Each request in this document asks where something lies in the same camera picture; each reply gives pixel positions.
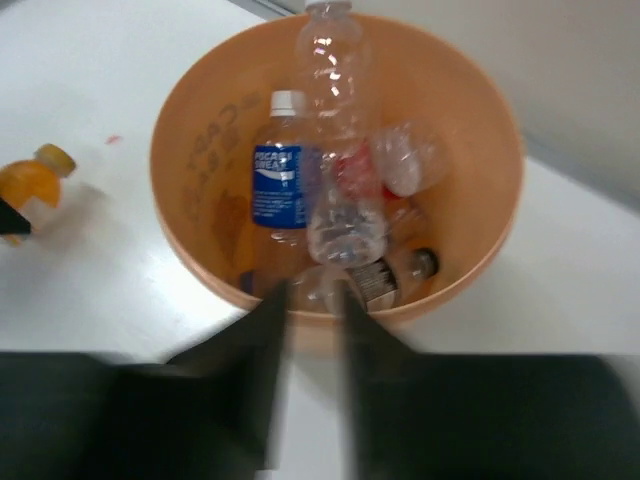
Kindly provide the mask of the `clear unlabelled plastic bottle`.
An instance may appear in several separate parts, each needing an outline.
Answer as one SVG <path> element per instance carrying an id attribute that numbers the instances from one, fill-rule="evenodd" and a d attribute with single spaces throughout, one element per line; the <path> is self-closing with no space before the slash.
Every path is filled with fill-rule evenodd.
<path id="1" fill-rule="evenodd" d="M 380 125 L 372 48 L 349 1 L 308 1 L 295 45 L 294 84 L 304 95 L 307 233 L 312 258 L 352 268 L 385 250 L 382 195 L 352 199 L 333 172 Z"/>

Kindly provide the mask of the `red label red cap bottle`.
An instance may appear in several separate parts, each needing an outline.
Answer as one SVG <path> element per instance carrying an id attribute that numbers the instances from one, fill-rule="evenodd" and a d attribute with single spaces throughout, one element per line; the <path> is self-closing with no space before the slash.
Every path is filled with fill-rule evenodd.
<path id="1" fill-rule="evenodd" d="M 444 140 L 427 124 L 410 121 L 379 129 L 333 166 L 341 193 L 352 199 L 411 197 L 439 183 L 448 169 Z"/>

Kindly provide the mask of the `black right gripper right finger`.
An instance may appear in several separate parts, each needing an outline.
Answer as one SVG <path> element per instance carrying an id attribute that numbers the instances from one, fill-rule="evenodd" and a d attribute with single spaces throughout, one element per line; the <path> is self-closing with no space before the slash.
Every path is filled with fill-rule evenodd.
<path id="1" fill-rule="evenodd" d="M 419 352 L 337 289 L 357 478 L 638 477 L 639 412 L 602 357 Z"/>

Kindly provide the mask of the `pepsi bottle black cap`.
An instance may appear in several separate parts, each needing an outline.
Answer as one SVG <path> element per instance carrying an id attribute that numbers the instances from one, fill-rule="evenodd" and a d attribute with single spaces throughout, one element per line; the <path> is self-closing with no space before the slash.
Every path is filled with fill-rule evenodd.
<path id="1" fill-rule="evenodd" d="M 439 269 L 439 257 L 433 249 L 403 246 L 360 267 L 312 267 L 293 284 L 293 306 L 296 310 L 337 315 L 342 306 L 335 287 L 344 281 L 366 311 L 392 309 L 427 284 Z"/>

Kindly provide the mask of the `blue label white cap bottle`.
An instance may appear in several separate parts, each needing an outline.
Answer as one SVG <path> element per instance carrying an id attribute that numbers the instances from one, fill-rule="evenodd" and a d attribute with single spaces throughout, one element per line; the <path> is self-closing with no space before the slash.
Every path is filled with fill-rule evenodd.
<path id="1" fill-rule="evenodd" d="M 268 122 L 256 134 L 251 156 L 251 213 L 257 232 L 278 246 L 303 243 L 306 215 L 301 165 L 304 95 L 271 94 Z"/>

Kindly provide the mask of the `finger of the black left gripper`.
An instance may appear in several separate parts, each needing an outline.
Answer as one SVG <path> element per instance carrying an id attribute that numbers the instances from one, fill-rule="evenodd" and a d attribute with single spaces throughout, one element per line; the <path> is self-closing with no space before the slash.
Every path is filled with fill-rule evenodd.
<path id="1" fill-rule="evenodd" d="M 4 199 L 0 199 L 0 234 L 30 235 L 31 233 L 31 223 Z"/>

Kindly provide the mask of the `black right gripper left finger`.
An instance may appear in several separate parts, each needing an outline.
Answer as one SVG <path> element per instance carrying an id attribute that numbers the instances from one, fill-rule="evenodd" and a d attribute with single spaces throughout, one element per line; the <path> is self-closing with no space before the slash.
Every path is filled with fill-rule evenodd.
<path id="1" fill-rule="evenodd" d="M 164 363 L 1 355 L 5 479 L 254 479 L 270 466 L 288 289 Z"/>

